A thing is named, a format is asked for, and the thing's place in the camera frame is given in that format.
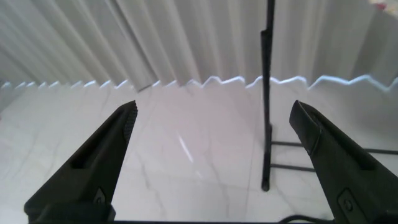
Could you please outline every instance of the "glossy tile floor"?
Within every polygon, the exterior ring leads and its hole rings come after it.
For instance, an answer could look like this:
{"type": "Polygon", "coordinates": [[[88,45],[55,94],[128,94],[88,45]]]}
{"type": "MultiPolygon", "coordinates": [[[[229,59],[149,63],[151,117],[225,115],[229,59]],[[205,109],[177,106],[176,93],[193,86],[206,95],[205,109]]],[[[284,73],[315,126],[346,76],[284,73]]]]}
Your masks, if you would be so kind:
{"type": "MultiPolygon", "coordinates": [[[[364,147],[398,150],[398,85],[368,81],[272,82],[275,140],[297,141],[294,100],[316,107],[364,147]]],[[[262,83],[210,81],[118,89],[26,87],[0,120],[0,223],[26,223],[24,202],[121,104],[139,115],[113,198],[117,220],[278,221],[304,214],[332,218],[314,173],[272,169],[260,190],[264,145],[262,83]]],[[[398,157],[374,155],[398,174],[398,157]]],[[[274,146],[272,161],[311,167],[304,149],[274,146]]]]}

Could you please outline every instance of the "metal stand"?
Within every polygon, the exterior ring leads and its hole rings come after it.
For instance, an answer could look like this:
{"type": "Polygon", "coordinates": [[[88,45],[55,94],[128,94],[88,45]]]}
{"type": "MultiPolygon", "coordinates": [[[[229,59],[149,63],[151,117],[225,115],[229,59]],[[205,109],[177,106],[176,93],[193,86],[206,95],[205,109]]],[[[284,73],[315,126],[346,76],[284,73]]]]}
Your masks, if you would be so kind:
{"type": "MultiPolygon", "coordinates": [[[[269,78],[271,77],[271,52],[272,52],[272,35],[274,28],[274,8],[275,0],[267,1],[267,29],[261,32],[261,53],[262,53],[262,90],[264,99],[264,131],[265,131],[265,146],[264,146],[264,162],[262,165],[262,181],[261,189],[263,191],[269,190],[269,176],[271,173],[271,167],[289,170],[299,170],[307,172],[315,172],[315,169],[310,167],[290,166],[283,164],[271,163],[271,150],[272,145],[277,146],[291,146],[291,147],[303,147],[301,143],[297,142],[284,142],[284,141],[273,141],[272,140],[272,125],[269,117],[269,78]]],[[[398,151],[384,150],[384,149],[365,149],[369,153],[387,154],[387,155],[398,155],[398,151]]]]}

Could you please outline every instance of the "marble tile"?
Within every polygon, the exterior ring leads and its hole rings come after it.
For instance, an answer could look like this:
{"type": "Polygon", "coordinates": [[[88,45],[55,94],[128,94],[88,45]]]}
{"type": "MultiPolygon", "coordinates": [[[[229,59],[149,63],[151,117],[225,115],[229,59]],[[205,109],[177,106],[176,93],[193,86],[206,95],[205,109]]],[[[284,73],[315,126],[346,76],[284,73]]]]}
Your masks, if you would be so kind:
{"type": "MultiPolygon", "coordinates": [[[[298,141],[289,124],[302,100],[364,147],[397,149],[398,86],[271,82],[273,138],[298,141]]],[[[118,220],[269,222],[332,218],[314,173],[272,169],[261,191],[262,83],[194,83],[140,91],[113,85],[30,86],[1,112],[0,223],[25,223],[24,202],[121,104],[139,114],[113,198],[118,220]]],[[[398,174],[396,157],[373,155],[398,174]]],[[[311,167],[304,149],[274,146],[272,162],[311,167]]]]}

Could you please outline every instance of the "black pole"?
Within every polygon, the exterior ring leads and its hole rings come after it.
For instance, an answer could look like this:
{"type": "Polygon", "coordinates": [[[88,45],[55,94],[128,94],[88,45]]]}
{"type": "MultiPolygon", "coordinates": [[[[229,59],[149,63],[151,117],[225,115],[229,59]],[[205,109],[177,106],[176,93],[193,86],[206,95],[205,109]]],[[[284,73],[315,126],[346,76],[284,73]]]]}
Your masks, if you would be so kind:
{"type": "Polygon", "coordinates": [[[269,118],[269,78],[271,72],[272,33],[274,28],[275,0],[267,2],[267,28],[261,32],[261,54],[262,54],[262,88],[264,99],[264,162],[262,165],[261,189],[269,190],[269,174],[271,171],[271,137],[272,127],[269,118]]]}

